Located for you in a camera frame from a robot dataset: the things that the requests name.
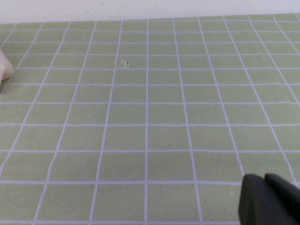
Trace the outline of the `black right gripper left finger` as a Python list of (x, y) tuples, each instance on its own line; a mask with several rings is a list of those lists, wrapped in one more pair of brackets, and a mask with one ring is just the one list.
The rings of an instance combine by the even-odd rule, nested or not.
[(238, 214), (242, 225), (300, 223), (300, 206), (285, 206), (265, 179), (255, 174), (243, 177)]

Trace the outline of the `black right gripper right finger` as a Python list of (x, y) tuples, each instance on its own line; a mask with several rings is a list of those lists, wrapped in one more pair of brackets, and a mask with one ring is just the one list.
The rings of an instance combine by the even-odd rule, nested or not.
[(285, 206), (300, 205), (300, 190), (295, 185), (274, 173), (265, 174), (264, 179)]

